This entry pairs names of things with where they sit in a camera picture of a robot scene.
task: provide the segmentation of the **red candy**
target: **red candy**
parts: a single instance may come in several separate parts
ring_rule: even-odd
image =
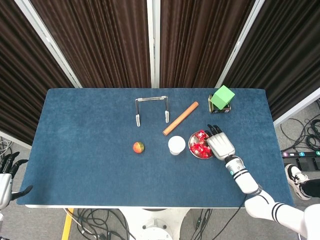
[[[198,157],[207,159],[213,155],[209,146],[207,146],[206,138],[209,136],[205,131],[200,130],[195,134],[195,137],[199,139],[198,143],[193,143],[190,147],[190,150],[196,154]]]

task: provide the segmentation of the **green cube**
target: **green cube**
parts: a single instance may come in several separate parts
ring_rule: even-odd
[[[220,110],[222,110],[235,96],[235,94],[225,85],[220,87],[212,96],[210,101]]]

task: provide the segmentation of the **shoe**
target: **shoe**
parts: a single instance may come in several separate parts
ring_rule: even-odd
[[[301,189],[301,184],[309,180],[308,176],[303,174],[294,164],[288,164],[284,169],[286,179],[293,188],[295,194],[302,200],[309,200],[311,197],[305,194]]]

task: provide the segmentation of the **curtain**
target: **curtain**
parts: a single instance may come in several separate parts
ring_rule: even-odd
[[[146,0],[31,0],[86,88],[149,88]]]
[[[160,87],[216,85],[254,0],[162,0]]]
[[[47,90],[73,85],[14,1],[0,25],[0,131],[31,145]]]
[[[223,84],[265,89],[277,119],[320,87],[320,1],[267,0]]]

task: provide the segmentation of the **white cup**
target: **white cup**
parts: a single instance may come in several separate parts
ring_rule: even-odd
[[[179,155],[185,149],[186,141],[181,136],[173,136],[169,139],[168,147],[172,155]]]

